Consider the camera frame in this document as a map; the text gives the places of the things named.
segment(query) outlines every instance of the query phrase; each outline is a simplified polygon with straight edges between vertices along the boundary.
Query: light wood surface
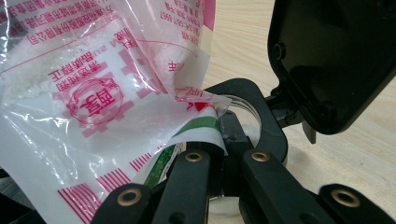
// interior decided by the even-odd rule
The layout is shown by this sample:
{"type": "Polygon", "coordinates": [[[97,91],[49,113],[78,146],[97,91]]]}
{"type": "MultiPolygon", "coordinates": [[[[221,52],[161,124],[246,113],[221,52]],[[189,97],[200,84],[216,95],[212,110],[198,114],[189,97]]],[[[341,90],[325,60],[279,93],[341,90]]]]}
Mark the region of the light wood surface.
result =
{"type": "MultiPolygon", "coordinates": [[[[266,49],[273,6],[273,0],[217,0],[204,88],[234,77],[253,80],[264,96],[277,86],[266,49]]],[[[311,145],[301,125],[284,129],[289,141],[287,168],[307,189],[318,192],[331,183],[350,186],[396,219],[395,112],[393,79],[343,133],[319,134],[311,145]]],[[[209,223],[242,223],[237,200],[212,201],[209,223]]]]}

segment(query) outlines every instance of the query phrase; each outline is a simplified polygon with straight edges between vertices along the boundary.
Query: black plastic cover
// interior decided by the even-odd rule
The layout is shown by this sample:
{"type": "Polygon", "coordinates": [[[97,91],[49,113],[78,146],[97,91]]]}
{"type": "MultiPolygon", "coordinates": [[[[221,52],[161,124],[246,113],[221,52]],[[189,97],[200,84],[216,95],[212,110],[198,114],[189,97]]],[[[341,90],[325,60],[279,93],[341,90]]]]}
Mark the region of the black plastic cover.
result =
{"type": "Polygon", "coordinates": [[[276,0],[268,54],[306,121],[334,134],[394,78],[395,40],[394,0],[276,0]]]}

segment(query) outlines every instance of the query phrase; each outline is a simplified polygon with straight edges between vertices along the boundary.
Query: green stripe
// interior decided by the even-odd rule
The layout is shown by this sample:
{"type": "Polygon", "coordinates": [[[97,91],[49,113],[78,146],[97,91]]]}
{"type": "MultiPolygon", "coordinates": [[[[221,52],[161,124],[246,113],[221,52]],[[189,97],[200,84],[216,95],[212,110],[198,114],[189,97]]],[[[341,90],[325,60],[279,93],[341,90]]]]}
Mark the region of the green stripe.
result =
{"type": "Polygon", "coordinates": [[[190,129],[197,129],[197,128],[213,128],[220,131],[220,126],[217,119],[213,117],[201,117],[198,119],[190,120],[174,136],[184,133],[190,129]]]}
{"type": "MultiPolygon", "coordinates": [[[[197,128],[213,128],[220,131],[219,122],[213,117],[201,117],[197,119],[190,120],[186,125],[184,125],[174,136],[184,133],[191,129],[197,128]]],[[[163,173],[163,169],[166,164],[171,160],[172,154],[174,153],[175,146],[167,147],[162,152],[158,160],[152,167],[146,181],[145,185],[149,188],[153,188],[158,184],[163,173]]]]}
{"type": "Polygon", "coordinates": [[[175,150],[175,146],[167,147],[162,152],[158,160],[155,162],[152,167],[146,181],[145,185],[149,188],[153,188],[158,184],[161,178],[161,174],[163,173],[163,169],[166,164],[171,160],[172,154],[175,150]]]}

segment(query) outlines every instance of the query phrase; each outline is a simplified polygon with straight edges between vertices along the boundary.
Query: clear plastic bag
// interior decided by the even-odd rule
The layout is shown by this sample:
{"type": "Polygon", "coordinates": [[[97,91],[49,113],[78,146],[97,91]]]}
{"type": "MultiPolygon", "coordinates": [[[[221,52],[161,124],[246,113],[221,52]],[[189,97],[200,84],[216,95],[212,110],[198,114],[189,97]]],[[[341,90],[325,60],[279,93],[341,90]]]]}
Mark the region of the clear plastic bag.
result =
{"type": "Polygon", "coordinates": [[[199,90],[203,1],[3,0],[0,12],[0,165],[47,222],[89,223],[114,188],[155,185],[179,143],[224,147],[230,101],[199,90]]]}

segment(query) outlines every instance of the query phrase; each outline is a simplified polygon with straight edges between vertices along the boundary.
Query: metal screw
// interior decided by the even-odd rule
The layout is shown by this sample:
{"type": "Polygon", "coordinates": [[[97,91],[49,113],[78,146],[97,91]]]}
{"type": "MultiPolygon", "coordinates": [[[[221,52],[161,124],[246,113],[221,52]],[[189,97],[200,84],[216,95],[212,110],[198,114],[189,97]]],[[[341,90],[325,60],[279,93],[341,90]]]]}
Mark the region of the metal screw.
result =
{"type": "Polygon", "coordinates": [[[359,207],[361,206],[361,201],[359,198],[344,189],[334,189],[332,190],[332,197],[340,204],[347,207],[359,207]]]}
{"type": "Polygon", "coordinates": [[[264,152],[254,152],[251,154],[251,158],[255,161],[269,161],[270,155],[264,152]]]}
{"type": "Polygon", "coordinates": [[[140,191],[140,189],[126,189],[119,195],[119,197],[117,198],[117,202],[119,203],[119,205],[126,207],[138,203],[141,198],[142,192],[140,191]]]}
{"type": "Polygon", "coordinates": [[[186,155],[186,160],[192,162],[200,161],[202,158],[202,155],[196,152],[192,152],[186,155]]]}

